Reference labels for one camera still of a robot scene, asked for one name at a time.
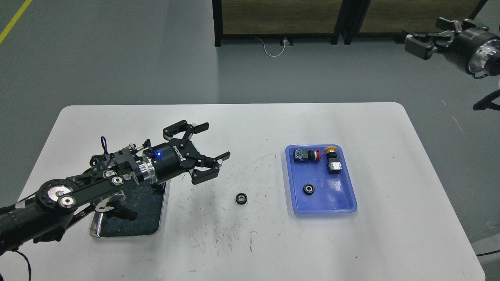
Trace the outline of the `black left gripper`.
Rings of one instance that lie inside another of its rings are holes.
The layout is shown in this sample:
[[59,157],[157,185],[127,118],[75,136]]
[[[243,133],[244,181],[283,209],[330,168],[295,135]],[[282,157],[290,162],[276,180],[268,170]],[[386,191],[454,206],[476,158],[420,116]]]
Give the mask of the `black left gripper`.
[[[190,140],[192,135],[197,135],[209,129],[209,123],[196,125],[181,120],[163,129],[163,138],[171,141],[175,135],[184,133],[182,139]],[[146,150],[147,163],[152,170],[150,179],[155,183],[164,183],[183,173],[191,174],[191,183],[198,185],[216,178],[223,162],[230,158],[227,151],[215,158],[202,155],[192,142],[180,145],[179,140],[172,143],[164,142],[157,146],[148,147]]]

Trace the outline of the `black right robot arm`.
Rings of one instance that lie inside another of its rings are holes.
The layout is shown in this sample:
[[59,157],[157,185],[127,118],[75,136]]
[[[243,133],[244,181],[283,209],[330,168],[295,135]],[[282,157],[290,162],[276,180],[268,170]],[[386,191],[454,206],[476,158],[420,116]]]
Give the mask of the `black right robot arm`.
[[405,51],[424,61],[438,56],[474,80],[499,77],[499,35],[487,25],[466,18],[438,18],[438,32],[402,30]]

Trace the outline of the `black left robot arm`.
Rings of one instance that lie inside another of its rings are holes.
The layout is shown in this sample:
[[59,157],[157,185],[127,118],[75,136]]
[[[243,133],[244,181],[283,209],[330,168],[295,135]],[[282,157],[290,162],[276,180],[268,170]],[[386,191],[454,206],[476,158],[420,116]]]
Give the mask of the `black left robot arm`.
[[[114,153],[107,151],[102,138],[103,153],[92,156],[82,174],[48,180],[30,196],[1,208],[1,253],[18,251],[28,241],[59,242],[67,229],[92,212],[134,222],[140,212],[130,204],[152,208],[148,193],[159,192],[181,174],[189,173],[194,185],[216,178],[230,152],[211,158],[191,141],[208,128],[208,123],[182,120],[164,128],[164,143],[152,146],[147,139]],[[140,199],[131,198],[141,191],[145,195]]]

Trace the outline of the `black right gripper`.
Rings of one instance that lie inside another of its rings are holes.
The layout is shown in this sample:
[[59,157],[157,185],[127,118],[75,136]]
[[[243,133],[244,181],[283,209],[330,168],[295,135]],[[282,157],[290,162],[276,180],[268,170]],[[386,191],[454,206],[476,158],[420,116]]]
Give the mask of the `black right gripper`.
[[436,20],[436,28],[442,32],[417,33],[402,30],[405,51],[427,60],[433,54],[445,50],[446,60],[468,75],[499,75],[500,38],[488,32],[488,26],[470,18],[455,21],[440,17]]

